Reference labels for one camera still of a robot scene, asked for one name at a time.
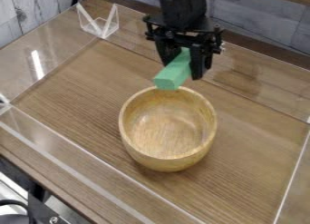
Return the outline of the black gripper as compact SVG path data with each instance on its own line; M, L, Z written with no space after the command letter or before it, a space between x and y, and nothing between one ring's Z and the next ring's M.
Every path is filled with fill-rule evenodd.
M159 0L161 12L145 15L145 36L155 42L163 65L190 48L191 78L199 80L211 69L214 54L222 52L223 29L206 16L207 0Z

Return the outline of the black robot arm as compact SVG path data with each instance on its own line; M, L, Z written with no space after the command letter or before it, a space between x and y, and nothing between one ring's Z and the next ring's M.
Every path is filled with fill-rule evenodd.
M144 15L145 38L155 42L163 65L188 49L191 78L199 80L212 67L214 54L223 52L224 29L207 13L207 0L159 0L161 12Z

